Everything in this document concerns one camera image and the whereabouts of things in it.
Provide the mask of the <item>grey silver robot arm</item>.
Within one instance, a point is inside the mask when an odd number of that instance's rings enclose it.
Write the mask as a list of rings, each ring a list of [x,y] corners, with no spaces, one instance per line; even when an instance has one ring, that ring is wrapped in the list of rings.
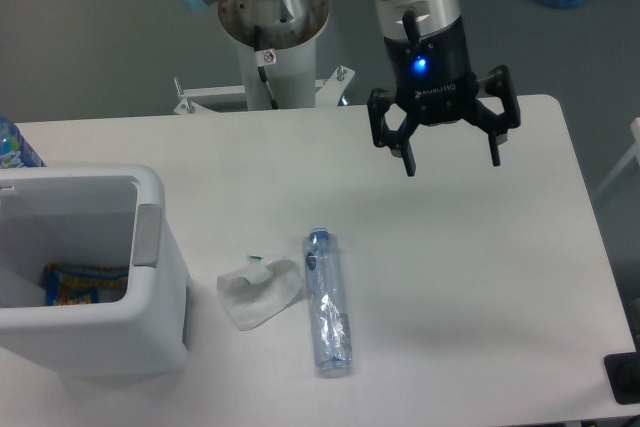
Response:
[[[235,37],[255,51],[302,44],[311,37],[316,0],[183,0],[191,9],[234,2]],[[472,71],[459,0],[374,0],[395,77],[394,91],[368,99],[372,139],[415,171],[410,139],[419,126],[466,121],[482,130],[497,154],[521,123],[507,67],[487,77]]]

